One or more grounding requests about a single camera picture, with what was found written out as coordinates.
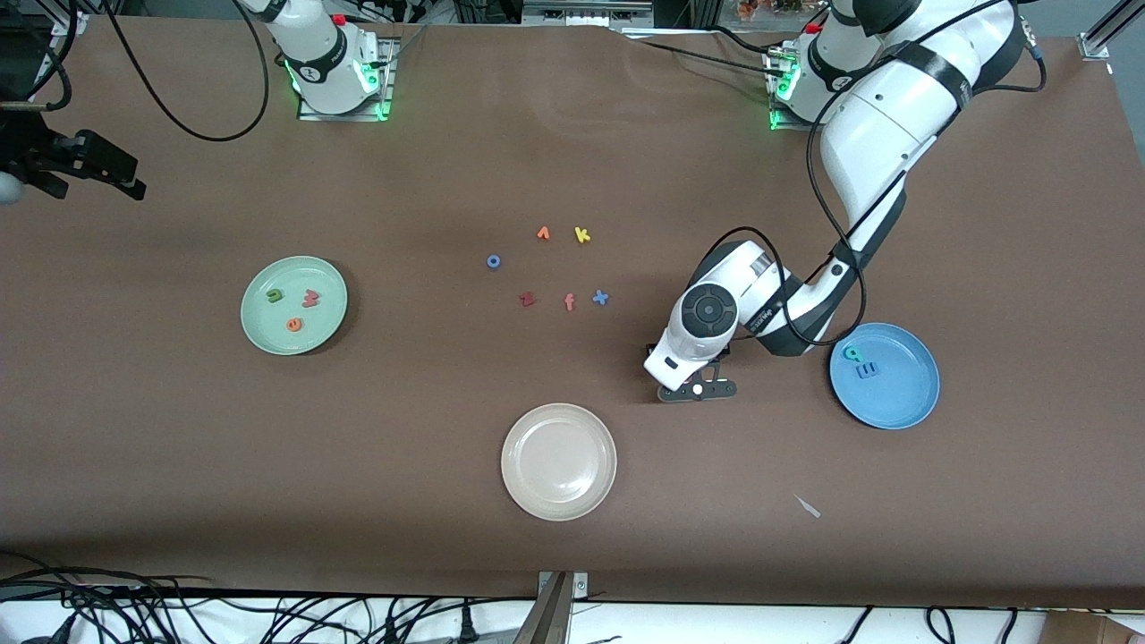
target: metal bracket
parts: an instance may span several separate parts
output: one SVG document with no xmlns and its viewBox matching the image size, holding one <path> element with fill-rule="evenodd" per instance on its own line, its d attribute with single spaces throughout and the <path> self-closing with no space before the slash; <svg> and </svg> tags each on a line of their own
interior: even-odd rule
<svg viewBox="0 0 1145 644">
<path fill-rule="evenodd" d="M 656 345 L 647 345 L 648 353 L 652 354 Z M 668 387 L 657 387 L 656 398 L 661 402 L 701 402 L 712 398 L 732 398 L 739 393 L 740 387 L 727 378 L 719 377 L 719 361 L 732 353 L 729 346 L 724 347 L 711 362 L 688 377 L 680 385 L 680 388 L 672 391 Z M 704 378 L 704 371 L 711 369 L 711 378 Z"/>
<path fill-rule="evenodd" d="M 378 61 L 379 66 L 370 73 L 377 74 L 378 91 L 356 109 L 344 115 L 327 115 L 316 111 L 301 97 L 298 104 L 299 120 L 342 120 L 355 123 L 373 123 L 389 120 L 389 108 L 394 102 L 394 83 L 397 80 L 397 54 L 401 50 L 401 38 L 378 38 L 377 56 L 368 52 L 370 58 Z"/>
<path fill-rule="evenodd" d="M 767 108 L 771 116 L 772 129 L 811 129 L 811 123 L 796 116 L 791 108 L 783 102 L 783 95 L 790 97 L 791 91 L 798 83 L 802 70 L 798 64 L 798 49 L 795 40 L 784 40 L 782 45 L 772 47 L 766 54 L 761 54 L 764 69 L 777 70 L 782 77 L 767 77 Z"/>
<path fill-rule="evenodd" d="M 621 29 L 621 33 L 632 40 L 652 38 L 653 36 L 685 36 L 688 33 L 711 33 L 702 29 L 648 29 L 642 26 L 626 26 Z"/>
<path fill-rule="evenodd" d="M 82 34 L 84 31 L 87 29 L 87 18 L 88 18 L 87 14 L 84 14 L 84 13 L 79 14 L 79 22 L 76 23 L 76 36 L 77 37 L 79 37 L 80 34 Z M 52 40 L 50 40 L 50 42 L 48 42 L 48 47 L 52 47 L 53 49 L 55 49 L 56 47 L 60 46 L 61 42 L 63 42 L 63 39 L 66 36 L 68 36 L 68 21 L 65 19 L 64 22 L 61 23 L 60 21 L 56 19 L 55 15 L 53 14 L 52 15 Z M 47 56 L 44 56 L 44 60 L 40 61 L 40 69 L 38 69 L 35 71 L 35 81 L 39 83 L 40 79 L 44 78 L 44 74 L 48 73 L 49 71 L 52 71 L 52 58 L 49 58 Z M 29 100 L 30 101 L 35 101 L 35 96 L 32 96 Z"/>
<path fill-rule="evenodd" d="M 576 576 L 585 575 L 577 583 Z M 583 584 L 589 589 L 586 573 L 540 573 L 540 594 L 529 608 L 513 644 L 567 644 L 572 619 L 572 594 Z"/>
<path fill-rule="evenodd" d="M 537 595 L 540 595 L 545 590 L 545 586 L 548 584 L 548 580 L 552 579 L 554 573 L 540 573 L 537 579 Z M 572 598 L 584 599 L 589 596 L 589 573 L 586 572 L 575 572 L 572 573 Z"/>
<path fill-rule="evenodd" d="M 1089 34 L 1084 31 L 1077 34 L 1077 50 L 1081 52 L 1082 60 L 1085 61 L 1104 61 L 1110 57 L 1110 48 L 1101 47 L 1096 52 L 1089 48 Z"/>
<path fill-rule="evenodd" d="M 542 26 L 597 25 L 622 31 L 650 29 L 650 0 L 524 0 L 521 24 Z"/>
</svg>

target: blue plate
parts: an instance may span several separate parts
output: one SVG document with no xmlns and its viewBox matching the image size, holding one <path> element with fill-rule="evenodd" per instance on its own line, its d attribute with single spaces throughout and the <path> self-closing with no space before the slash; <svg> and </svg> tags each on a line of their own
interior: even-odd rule
<svg viewBox="0 0 1145 644">
<path fill-rule="evenodd" d="M 861 324 L 831 351 L 831 386 L 855 418 L 881 430 L 922 423 L 938 403 L 938 366 L 909 331 Z"/>
</svg>

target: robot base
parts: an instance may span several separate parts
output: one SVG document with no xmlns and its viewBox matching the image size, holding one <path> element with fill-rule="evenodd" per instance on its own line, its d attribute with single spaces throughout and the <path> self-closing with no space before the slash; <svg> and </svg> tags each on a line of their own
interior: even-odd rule
<svg viewBox="0 0 1145 644">
<path fill-rule="evenodd" d="M 656 345 L 648 345 L 648 353 L 652 353 Z M 656 390 L 656 398 L 661 402 L 702 402 L 717 398 L 732 398 L 740 391 L 740 387 L 732 380 L 719 377 L 719 361 L 729 353 L 731 350 L 724 347 L 724 351 L 719 355 L 709 362 L 706 367 L 693 374 L 690 378 L 684 382 L 680 388 L 672 391 L 668 387 L 658 387 Z M 712 370 L 712 377 L 704 378 L 703 374 L 709 369 Z"/>
<path fill-rule="evenodd" d="M 767 107 L 771 112 L 772 129 L 799 129 L 803 132 L 811 129 L 811 123 L 796 116 L 791 108 L 777 96 L 781 92 L 787 92 L 790 95 L 795 84 L 798 83 L 799 77 L 792 69 L 798 68 L 795 64 L 796 53 L 796 41 L 787 40 L 779 47 L 772 47 L 761 56 L 764 69 L 779 70 L 784 73 L 782 77 L 767 77 Z"/>
<path fill-rule="evenodd" d="M 401 38 L 378 38 L 377 60 L 380 66 L 366 72 L 377 74 L 378 91 L 370 95 L 357 108 L 340 115 L 327 115 L 311 108 L 306 100 L 299 97 L 299 120 L 341 120 L 354 123 L 374 123 L 389 120 L 389 108 L 394 100 L 394 83 L 397 79 L 397 53 L 401 49 Z"/>
</svg>

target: brown table surface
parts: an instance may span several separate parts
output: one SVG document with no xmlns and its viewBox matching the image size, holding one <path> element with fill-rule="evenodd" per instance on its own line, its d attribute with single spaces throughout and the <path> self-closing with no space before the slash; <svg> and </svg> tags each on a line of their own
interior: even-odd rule
<svg viewBox="0 0 1145 644">
<path fill-rule="evenodd" d="M 124 23 L 189 124 L 254 112 L 242 23 Z M 826 351 L 737 343 L 719 402 L 658 403 L 641 368 L 725 229 L 763 228 L 803 275 L 834 243 L 805 135 L 768 131 L 750 72 L 602 29 L 432 28 L 390 121 L 299 123 L 276 68 L 258 129 L 211 144 L 93 19 L 49 121 L 136 155 L 149 190 L 72 181 L 0 217 L 0 541 L 243 588 L 528 595 L 577 568 L 614 599 L 1140 607 L 1143 172 L 1106 65 L 1044 47 L 1049 88 L 974 101 L 868 273 L 868 320 L 942 370 L 925 423 L 879 432 L 832 398 Z M 335 341 L 276 358 L 238 303 L 292 254 L 333 261 L 352 307 Z M 554 401 L 619 454 L 564 524 L 499 471 L 508 427 Z"/>
</svg>

